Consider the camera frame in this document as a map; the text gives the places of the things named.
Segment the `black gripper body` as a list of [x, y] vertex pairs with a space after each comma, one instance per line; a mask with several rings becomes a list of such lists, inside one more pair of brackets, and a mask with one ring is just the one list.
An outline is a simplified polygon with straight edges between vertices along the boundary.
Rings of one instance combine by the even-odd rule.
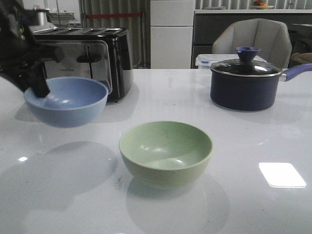
[[16, 0], [0, 2], [0, 75], [24, 92], [25, 62], [60, 62], [63, 50], [55, 45], [39, 43], [29, 26], [42, 10], [26, 10]]

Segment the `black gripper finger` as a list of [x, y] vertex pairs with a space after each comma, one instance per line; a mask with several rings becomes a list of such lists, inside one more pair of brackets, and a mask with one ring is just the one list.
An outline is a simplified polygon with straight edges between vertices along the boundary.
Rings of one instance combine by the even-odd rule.
[[24, 92], [31, 89], [38, 98], [45, 98], [50, 93], [43, 67], [44, 63], [42, 62], [25, 62], [24, 79], [26, 80], [26, 88]]

